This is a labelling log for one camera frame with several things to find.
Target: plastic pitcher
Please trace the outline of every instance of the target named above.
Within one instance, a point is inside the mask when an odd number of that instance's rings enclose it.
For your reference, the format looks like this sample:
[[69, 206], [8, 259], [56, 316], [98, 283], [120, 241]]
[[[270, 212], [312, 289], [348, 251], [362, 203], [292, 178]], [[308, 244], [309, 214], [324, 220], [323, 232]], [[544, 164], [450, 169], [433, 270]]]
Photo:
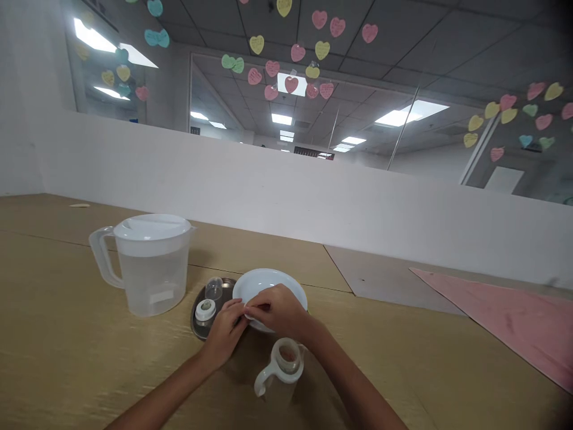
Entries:
[[[175, 215], [139, 215], [90, 235], [103, 279], [125, 289], [130, 312], [152, 317], [169, 311], [185, 295], [189, 242], [195, 231]], [[122, 278], [114, 273], [105, 237], [115, 237]]]

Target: metal tray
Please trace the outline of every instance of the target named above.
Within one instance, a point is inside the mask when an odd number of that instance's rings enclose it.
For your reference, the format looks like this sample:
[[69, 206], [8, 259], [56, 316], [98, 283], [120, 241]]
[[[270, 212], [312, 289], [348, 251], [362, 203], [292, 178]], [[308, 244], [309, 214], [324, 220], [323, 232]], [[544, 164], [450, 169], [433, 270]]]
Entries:
[[[233, 278], [221, 278], [223, 280], [223, 303], [228, 302], [229, 300], [233, 299], [233, 288], [235, 287], [235, 283], [237, 282]], [[197, 325], [195, 320], [195, 308], [197, 305], [205, 299], [205, 287], [201, 288], [201, 291], [197, 295], [195, 302], [193, 303], [193, 309], [191, 310], [191, 330], [193, 330], [195, 336], [200, 338], [201, 340], [207, 339], [209, 336], [209, 331], [211, 327], [203, 327], [201, 325]]]

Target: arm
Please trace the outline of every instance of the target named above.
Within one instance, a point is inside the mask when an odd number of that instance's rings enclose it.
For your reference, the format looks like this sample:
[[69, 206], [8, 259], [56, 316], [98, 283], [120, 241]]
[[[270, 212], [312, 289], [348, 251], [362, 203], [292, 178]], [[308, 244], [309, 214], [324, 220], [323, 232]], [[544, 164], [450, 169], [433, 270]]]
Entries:
[[230, 300], [218, 313], [201, 350], [106, 430], [159, 430], [181, 404], [230, 358], [248, 325], [241, 299]]
[[303, 343], [314, 354], [358, 428], [408, 430], [326, 327], [303, 309], [291, 290], [282, 284], [263, 290], [247, 303], [245, 313], [277, 334]]

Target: white bowl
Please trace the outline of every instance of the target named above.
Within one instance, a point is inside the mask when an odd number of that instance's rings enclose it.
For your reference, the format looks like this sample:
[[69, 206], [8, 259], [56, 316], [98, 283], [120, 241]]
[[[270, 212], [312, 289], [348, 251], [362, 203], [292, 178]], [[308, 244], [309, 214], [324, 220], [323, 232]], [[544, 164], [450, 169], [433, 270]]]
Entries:
[[[274, 269], [255, 269], [242, 275], [233, 288], [233, 298], [241, 298], [243, 303], [248, 303], [261, 291], [274, 287], [277, 284], [284, 284], [291, 290], [304, 310], [307, 310], [308, 301], [306, 300], [306, 294], [296, 279]], [[273, 330], [257, 320], [251, 321], [251, 327], [265, 333], [274, 333]]]

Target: hand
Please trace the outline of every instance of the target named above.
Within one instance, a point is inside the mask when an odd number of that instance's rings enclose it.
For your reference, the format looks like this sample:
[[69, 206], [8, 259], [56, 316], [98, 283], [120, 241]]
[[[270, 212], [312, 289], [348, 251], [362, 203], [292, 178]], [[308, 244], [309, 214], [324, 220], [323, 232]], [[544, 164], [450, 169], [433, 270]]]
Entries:
[[203, 348], [199, 351], [204, 363], [212, 371], [220, 368], [231, 357], [237, 342], [249, 324], [248, 319], [243, 315], [244, 306], [241, 301], [242, 299], [233, 299], [223, 305], [215, 317]]
[[283, 284], [267, 288], [253, 297], [245, 306], [245, 313], [279, 336], [303, 343], [305, 332], [314, 321], [292, 291]]

